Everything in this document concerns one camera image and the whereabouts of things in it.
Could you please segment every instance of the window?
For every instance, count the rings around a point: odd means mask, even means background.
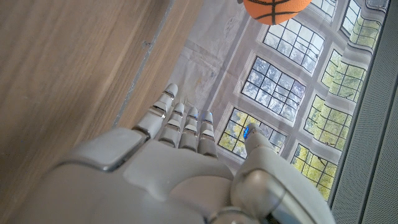
[[[312,102],[304,130],[327,146],[343,150],[352,116],[324,104],[318,95]]]
[[[321,9],[325,13],[325,19],[327,19],[329,22],[333,20],[336,0],[312,0],[311,4]]]
[[[368,46],[374,49],[377,39],[379,38],[380,27],[380,22],[371,21],[359,16],[355,22],[353,33],[349,37],[349,40],[354,44]]]
[[[357,3],[354,0],[351,0],[349,2],[346,16],[344,18],[343,22],[343,28],[351,35],[354,30],[354,24],[356,21],[356,18],[358,18],[359,12],[361,8],[357,5]]]
[[[343,28],[349,34],[349,40],[358,45],[375,48],[381,23],[364,19],[361,16],[361,8],[351,0],[347,8],[343,22]]]
[[[286,136],[236,108],[234,108],[229,118],[218,145],[245,159],[248,154],[244,148],[243,132],[245,127],[250,123],[256,123],[260,126],[265,136],[275,147],[275,152],[279,153]]]
[[[330,93],[357,102],[365,76],[365,69],[342,62],[341,55],[333,50],[322,83]]]
[[[337,166],[311,153],[299,144],[291,164],[319,190],[325,200],[329,199]]]
[[[241,93],[293,121],[304,91],[299,81],[257,57]]]
[[[387,9],[388,0],[366,0],[367,7],[371,9]]]
[[[323,39],[294,19],[270,26],[264,43],[313,72],[322,52]]]

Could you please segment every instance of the green foliage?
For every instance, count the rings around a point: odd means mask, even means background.
[[[313,155],[302,145],[297,146],[292,165],[308,178],[308,181],[319,190],[325,200],[328,200],[337,170],[336,165]]]
[[[325,200],[329,199],[329,195],[330,195],[330,190],[329,189],[327,189],[326,187],[324,187],[322,185],[318,185],[317,189],[322,194],[323,199],[325,199]]]
[[[333,76],[325,72],[325,74],[322,77],[322,83],[325,84],[327,87],[330,87],[332,82],[333,82]]]
[[[346,117],[347,117],[346,113],[343,113],[343,112],[340,112],[338,110],[332,109],[330,114],[329,114],[329,118],[328,119],[330,119],[332,121],[335,121],[335,122],[337,122],[339,124],[344,124],[344,122],[346,121]]]
[[[218,143],[220,146],[232,151],[234,149],[236,139],[224,133]]]
[[[330,132],[332,134],[335,134],[337,136],[340,134],[340,131],[341,131],[342,128],[343,128],[343,125],[338,124],[338,123],[333,122],[333,121],[330,121],[330,120],[328,120],[326,122],[326,125],[325,125],[325,130],[326,131],[328,131],[328,132]]]
[[[380,22],[370,21],[363,19],[362,16],[358,16],[349,40],[354,44],[368,46],[374,49],[380,28]]]
[[[336,143],[336,148],[339,150],[343,150],[345,144],[346,144],[346,140],[343,138],[339,138]]]

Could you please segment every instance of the window pane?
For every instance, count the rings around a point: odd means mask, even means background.
[[[274,92],[274,94],[272,94],[272,96],[274,96],[275,98],[277,98],[278,100],[280,100],[282,103],[284,103],[285,100],[286,100],[286,97],[285,97],[285,96],[283,96],[283,95],[281,95],[281,94],[279,94],[279,93],[277,93],[277,92]]]
[[[248,81],[260,87],[263,79],[264,76],[261,73],[251,70]]]
[[[235,153],[243,158],[246,158],[248,156],[248,154],[246,152],[246,148],[244,147],[244,143],[241,141],[238,141],[236,143],[233,153]]]
[[[281,117],[294,121],[304,91],[304,85],[258,57],[241,93]]]
[[[314,31],[294,19],[287,21],[286,28],[281,25],[271,26],[264,39],[266,45],[277,49],[310,73],[321,54],[323,42]]]
[[[258,119],[249,116],[247,113],[237,110],[236,108],[234,108],[218,144],[245,159],[247,152],[243,143],[243,130],[249,123],[259,125],[264,132],[264,135],[270,140],[271,144],[277,146],[273,150],[275,150],[276,153],[280,151],[286,139],[285,135],[278,133],[268,125],[260,122]]]
[[[231,120],[235,121],[235,123],[243,125],[247,116],[248,116],[248,114],[243,113],[240,110],[234,109],[232,112]]]
[[[265,78],[264,82],[262,83],[261,88],[268,92],[269,94],[274,93],[274,89],[276,87],[276,83],[274,83],[272,80],[269,78]]]
[[[269,142],[273,143],[274,145],[278,146],[278,147],[282,147],[282,145],[284,144],[286,139],[286,136],[284,136],[283,134],[274,131],[271,134],[271,137],[269,138]]]
[[[296,110],[291,106],[284,105],[282,108],[282,112],[280,113],[283,117],[287,118],[289,121],[294,120],[294,115],[296,114]]]
[[[330,108],[323,102],[319,96],[315,96],[304,130],[313,134],[316,140],[342,150],[345,140],[344,142],[338,142],[338,139],[346,137],[349,127],[349,124],[345,124],[346,118],[352,117],[344,112]]]
[[[268,67],[269,67],[269,63],[259,57],[256,59],[256,62],[253,65],[254,69],[256,69],[257,71],[259,71],[263,74],[267,73]]]
[[[318,182],[318,181],[319,181],[319,178],[321,177],[321,175],[322,175],[322,172],[321,172],[321,171],[319,171],[319,170],[317,170],[317,169],[315,169],[315,168],[313,168],[313,167],[309,167],[309,168],[308,168],[307,177],[308,177],[310,180],[313,180],[313,181],[315,181],[315,182]]]
[[[317,187],[325,200],[328,200],[337,170],[335,164],[312,154],[308,148],[301,144],[297,146],[291,164]]]
[[[268,32],[270,32],[271,34],[274,34],[277,37],[282,37],[284,28],[281,25],[270,26]]]
[[[295,157],[295,158],[293,158],[292,164],[298,171],[301,172],[303,170],[303,167],[304,167],[303,160]]]
[[[322,185],[318,185],[317,189],[322,194],[323,199],[328,200],[330,195],[330,190]]]
[[[268,108],[271,109],[273,112],[279,114],[282,110],[283,103],[275,98],[272,98],[269,102]]]
[[[236,124],[233,121],[229,121],[226,126],[225,133],[237,138],[241,134],[242,126]]]
[[[286,41],[281,40],[278,46],[278,51],[282,54],[284,54],[285,56],[289,56],[291,51],[292,51],[293,47],[288,44]]]
[[[274,34],[270,34],[268,33],[266,35],[266,38],[264,39],[264,43],[274,49],[276,49],[278,47],[279,44],[279,38],[277,36],[275,36]]]
[[[268,106],[269,101],[271,100],[270,94],[266,93],[263,90],[259,91],[259,94],[257,95],[256,101],[261,103],[264,106]]]
[[[277,83],[281,74],[282,72],[279,69],[271,65],[268,69],[267,77]]]
[[[273,129],[264,123],[261,123],[260,128],[261,128],[262,132],[264,133],[264,135],[269,139],[271,137]]]
[[[258,91],[259,91],[258,87],[256,87],[252,83],[246,82],[246,84],[243,87],[242,93],[252,99],[255,99]]]
[[[218,143],[220,146],[223,146],[224,148],[232,151],[236,143],[236,139],[227,135],[223,134],[223,136],[220,139],[220,142]]]
[[[298,81],[295,81],[293,84],[292,92],[297,95],[298,97],[303,97],[305,90],[305,86],[303,86],[301,83]]]

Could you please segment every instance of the robot finger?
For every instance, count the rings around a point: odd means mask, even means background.
[[[145,133],[148,139],[153,139],[159,132],[177,92],[178,86],[176,84],[171,83],[167,86],[159,99],[148,109],[133,129]]]
[[[181,134],[180,144],[178,148],[189,149],[193,152],[197,152],[198,142],[198,110],[193,107],[190,108],[185,120],[184,129]]]
[[[172,114],[170,115],[169,120],[159,136],[160,142],[172,147],[177,147],[183,114],[184,105],[182,103],[177,103],[174,106]]]
[[[198,153],[204,156],[217,158],[213,129],[213,115],[209,111],[206,111],[203,114],[202,124],[200,127]]]

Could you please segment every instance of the black line on basketball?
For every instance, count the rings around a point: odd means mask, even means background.
[[[275,25],[275,0],[272,0],[272,25]]]
[[[259,1],[259,0],[249,0],[249,2],[262,4],[263,6],[271,6],[273,4],[281,4],[281,3],[288,2],[288,1],[290,1],[290,0],[281,0],[281,1],[278,1],[278,2],[272,1],[272,2],[268,3],[268,2],[262,2],[262,1]]]
[[[275,12],[275,15],[278,16],[278,15],[295,14],[295,13],[299,13],[299,12]],[[258,19],[262,19],[262,18],[267,17],[267,16],[272,16],[272,13],[264,14],[262,16],[254,18],[254,19],[258,20]]]

